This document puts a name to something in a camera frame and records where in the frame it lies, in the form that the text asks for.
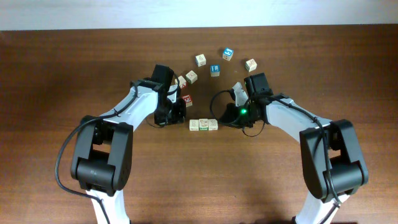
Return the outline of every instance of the white cube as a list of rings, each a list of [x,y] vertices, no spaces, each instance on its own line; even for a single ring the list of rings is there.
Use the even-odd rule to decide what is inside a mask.
[[[254,61],[254,59],[250,59],[246,62],[244,66],[249,72],[253,71],[254,69],[257,68],[257,63]]]
[[[199,119],[199,130],[200,131],[209,130],[209,120],[208,119]]]
[[[180,81],[180,88],[181,89],[183,89],[183,88],[185,88],[187,86],[187,81],[184,79],[184,77],[182,77],[182,75],[180,75],[178,77],[178,80]]]
[[[198,80],[198,75],[197,75],[195,72],[191,71],[191,72],[188,72],[188,73],[185,75],[185,78],[187,78],[187,81],[189,82],[189,84],[192,84],[192,83],[194,83],[196,80]]]
[[[192,97],[191,97],[191,95],[183,96],[182,99],[185,101],[185,107],[192,106]]]
[[[218,130],[218,123],[216,119],[209,119],[209,131]]]
[[[223,53],[223,59],[229,61],[229,60],[231,60],[233,54],[234,54],[234,50],[225,48],[224,53]]]
[[[219,65],[210,66],[210,76],[218,77],[220,75],[221,67]]]
[[[206,58],[204,54],[196,56],[196,61],[198,67],[201,67],[202,65],[206,65]]]
[[[199,131],[199,120],[197,120],[197,119],[189,120],[189,130],[190,131]]]

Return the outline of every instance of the wood grain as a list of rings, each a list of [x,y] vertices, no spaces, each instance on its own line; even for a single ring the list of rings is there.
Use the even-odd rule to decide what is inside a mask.
[[[227,62],[222,50],[234,50]],[[194,56],[205,54],[198,68]],[[111,109],[129,81],[156,63],[198,81],[183,90],[187,119],[209,118],[220,90],[248,76],[254,58],[275,93],[309,111],[353,122],[369,184],[336,222],[398,222],[398,26],[294,26],[217,29],[117,29],[3,32],[0,38],[1,223],[96,223],[91,202],[60,190],[59,147],[86,114]],[[210,77],[210,65],[221,75]],[[219,113],[229,101],[218,100]],[[290,220],[305,199],[299,144],[266,126],[256,138],[189,123],[134,133],[132,171],[124,188],[133,223],[254,223]],[[60,166],[67,186],[73,146]]]

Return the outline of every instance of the brown table surface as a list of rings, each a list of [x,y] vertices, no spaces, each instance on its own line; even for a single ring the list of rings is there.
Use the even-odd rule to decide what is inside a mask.
[[[230,62],[221,58],[234,50]],[[195,56],[205,54],[197,67]],[[254,72],[244,62],[254,58]],[[369,169],[336,222],[398,222],[398,26],[295,26],[3,32],[0,35],[1,223],[96,223],[88,199],[54,179],[58,150],[86,114],[113,108],[129,81],[154,65],[198,81],[183,90],[187,119],[210,118],[209,102],[249,74],[324,118],[353,122]],[[210,65],[221,75],[210,77]],[[221,97],[217,111],[229,101]],[[70,177],[73,144],[60,166]],[[124,188],[133,223],[254,223],[290,220],[307,195],[299,144],[272,126],[256,138],[238,129],[191,132],[142,123]]]

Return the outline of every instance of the row of blocks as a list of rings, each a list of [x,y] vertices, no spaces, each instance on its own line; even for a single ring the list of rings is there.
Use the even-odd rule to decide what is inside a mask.
[[[191,119],[189,120],[190,131],[215,131],[218,130],[216,119]]]

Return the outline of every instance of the white background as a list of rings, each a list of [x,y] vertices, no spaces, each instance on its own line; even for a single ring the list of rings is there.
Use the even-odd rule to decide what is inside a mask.
[[[398,23],[398,0],[0,0],[0,30]]]

